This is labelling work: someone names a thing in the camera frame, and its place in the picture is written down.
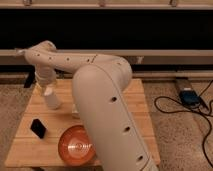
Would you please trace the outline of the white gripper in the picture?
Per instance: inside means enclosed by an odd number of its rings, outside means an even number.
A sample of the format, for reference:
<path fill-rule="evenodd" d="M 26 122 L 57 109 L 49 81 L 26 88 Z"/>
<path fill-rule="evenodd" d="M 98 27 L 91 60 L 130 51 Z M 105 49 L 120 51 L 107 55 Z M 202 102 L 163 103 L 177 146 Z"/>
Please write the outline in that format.
<path fill-rule="evenodd" d="M 43 88 L 49 84 L 52 84 L 56 81 L 56 72 L 53 68 L 50 67 L 36 67 L 35 68 L 35 78 L 37 83 L 35 84 L 35 89 L 40 96 L 43 95 Z"/>

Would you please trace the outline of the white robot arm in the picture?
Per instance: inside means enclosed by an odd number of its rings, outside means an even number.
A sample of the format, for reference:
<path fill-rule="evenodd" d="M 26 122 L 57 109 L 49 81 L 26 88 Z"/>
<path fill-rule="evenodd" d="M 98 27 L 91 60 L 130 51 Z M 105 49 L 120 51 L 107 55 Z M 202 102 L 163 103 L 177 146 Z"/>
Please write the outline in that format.
<path fill-rule="evenodd" d="M 50 41 L 24 50 L 45 87 L 62 70 L 73 75 L 72 96 L 104 171 L 158 171 L 130 112 L 123 91 L 132 69 L 119 56 L 59 52 Z"/>

